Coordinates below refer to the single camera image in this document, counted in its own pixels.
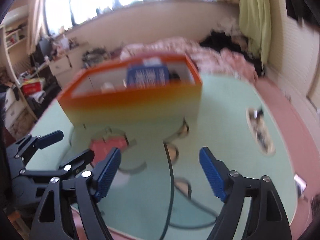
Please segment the red small pouch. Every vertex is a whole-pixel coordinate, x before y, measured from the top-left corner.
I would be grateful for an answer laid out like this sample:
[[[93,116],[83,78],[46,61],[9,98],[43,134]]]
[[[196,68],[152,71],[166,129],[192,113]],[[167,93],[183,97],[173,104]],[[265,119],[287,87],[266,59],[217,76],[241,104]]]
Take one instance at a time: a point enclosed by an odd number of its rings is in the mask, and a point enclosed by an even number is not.
[[[119,148],[121,150],[127,148],[127,141],[121,136],[106,139],[92,139],[89,148],[95,153],[94,161],[99,162],[105,159],[112,148]]]

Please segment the blue tin case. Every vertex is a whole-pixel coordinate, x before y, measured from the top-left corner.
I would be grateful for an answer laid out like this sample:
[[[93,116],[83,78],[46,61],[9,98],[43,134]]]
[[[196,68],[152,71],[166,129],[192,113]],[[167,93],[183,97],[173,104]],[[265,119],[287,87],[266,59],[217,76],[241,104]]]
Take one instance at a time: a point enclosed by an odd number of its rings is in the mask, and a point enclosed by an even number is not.
[[[169,81],[166,65],[133,65],[127,69],[126,84],[132,87],[163,86]]]

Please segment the black lace-trimmed garment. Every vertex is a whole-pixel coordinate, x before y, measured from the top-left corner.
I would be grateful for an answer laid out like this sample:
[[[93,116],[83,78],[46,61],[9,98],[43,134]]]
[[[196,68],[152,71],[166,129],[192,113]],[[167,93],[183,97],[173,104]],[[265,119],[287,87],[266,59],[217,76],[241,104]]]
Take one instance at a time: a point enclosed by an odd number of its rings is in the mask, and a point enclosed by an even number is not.
[[[170,82],[179,82],[180,80],[181,80],[181,78],[176,72],[169,73],[169,81]]]

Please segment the red snack package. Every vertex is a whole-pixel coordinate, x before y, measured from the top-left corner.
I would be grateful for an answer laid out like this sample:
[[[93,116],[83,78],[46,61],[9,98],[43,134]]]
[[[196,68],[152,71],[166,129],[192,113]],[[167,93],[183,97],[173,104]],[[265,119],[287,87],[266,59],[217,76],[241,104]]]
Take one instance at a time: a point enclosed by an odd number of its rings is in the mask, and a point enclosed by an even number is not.
[[[25,96],[29,96],[29,95],[33,95],[37,92],[40,92],[43,90],[45,83],[46,83],[46,80],[43,77],[25,80],[22,83],[22,87],[21,87],[22,93]]]

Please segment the white drawer cabinet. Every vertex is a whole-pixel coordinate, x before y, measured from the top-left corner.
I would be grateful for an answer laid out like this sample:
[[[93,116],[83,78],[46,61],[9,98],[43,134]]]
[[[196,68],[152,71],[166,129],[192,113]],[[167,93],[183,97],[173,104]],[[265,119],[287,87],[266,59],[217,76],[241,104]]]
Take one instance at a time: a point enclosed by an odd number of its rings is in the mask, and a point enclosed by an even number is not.
[[[82,55],[81,49],[73,49],[60,59],[50,62],[49,68],[60,86],[69,83],[73,76],[81,70],[83,67]]]

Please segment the orange cardboard box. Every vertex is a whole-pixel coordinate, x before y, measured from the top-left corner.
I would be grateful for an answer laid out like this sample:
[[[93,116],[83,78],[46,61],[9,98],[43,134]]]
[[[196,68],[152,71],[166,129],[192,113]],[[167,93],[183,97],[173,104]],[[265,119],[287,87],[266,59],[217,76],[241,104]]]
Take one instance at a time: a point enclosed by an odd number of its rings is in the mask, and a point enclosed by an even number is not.
[[[166,65],[181,80],[163,86],[127,86],[127,69],[133,65]],[[198,115],[202,80],[187,55],[146,54],[112,60],[80,71],[57,97],[74,125],[109,124]]]

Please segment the pink floral quilt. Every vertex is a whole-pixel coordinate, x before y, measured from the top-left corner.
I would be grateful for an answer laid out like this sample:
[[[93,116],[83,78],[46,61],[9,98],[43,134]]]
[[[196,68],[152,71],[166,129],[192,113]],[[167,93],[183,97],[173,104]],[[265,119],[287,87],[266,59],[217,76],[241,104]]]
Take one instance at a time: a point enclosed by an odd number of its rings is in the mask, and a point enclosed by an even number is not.
[[[241,53],[228,48],[217,52],[183,37],[165,38],[150,44],[129,44],[123,47],[119,58],[126,60],[134,56],[156,53],[187,55],[202,73],[231,75],[253,85],[258,80],[254,65],[246,61]]]

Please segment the black clothes pile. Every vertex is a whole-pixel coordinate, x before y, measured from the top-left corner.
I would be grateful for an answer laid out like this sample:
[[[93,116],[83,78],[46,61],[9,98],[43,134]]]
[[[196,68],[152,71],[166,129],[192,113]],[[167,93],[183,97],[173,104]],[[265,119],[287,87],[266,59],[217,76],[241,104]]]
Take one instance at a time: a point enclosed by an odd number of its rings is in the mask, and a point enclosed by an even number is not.
[[[202,41],[199,42],[200,46],[211,48],[217,52],[221,52],[224,48],[227,48],[233,52],[240,53],[244,56],[245,60],[254,65],[255,71],[259,77],[265,75],[264,66],[261,63],[259,57],[253,56],[247,51],[246,46],[248,45],[248,38],[244,36],[239,36],[240,42],[244,42],[244,45],[240,45],[236,42],[236,36],[228,36],[225,32],[217,32],[213,29],[210,31],[210,34],[205,37]]]

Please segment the yellow-green curtain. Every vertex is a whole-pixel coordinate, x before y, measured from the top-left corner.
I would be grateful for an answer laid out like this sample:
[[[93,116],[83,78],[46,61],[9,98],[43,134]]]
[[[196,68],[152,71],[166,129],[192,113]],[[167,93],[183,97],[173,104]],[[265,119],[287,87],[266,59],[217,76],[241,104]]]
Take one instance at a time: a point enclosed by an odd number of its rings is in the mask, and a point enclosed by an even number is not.
[[[239,0],[239,27],[248,38],[248,51],[267,64],[272,25],[270,0]]]

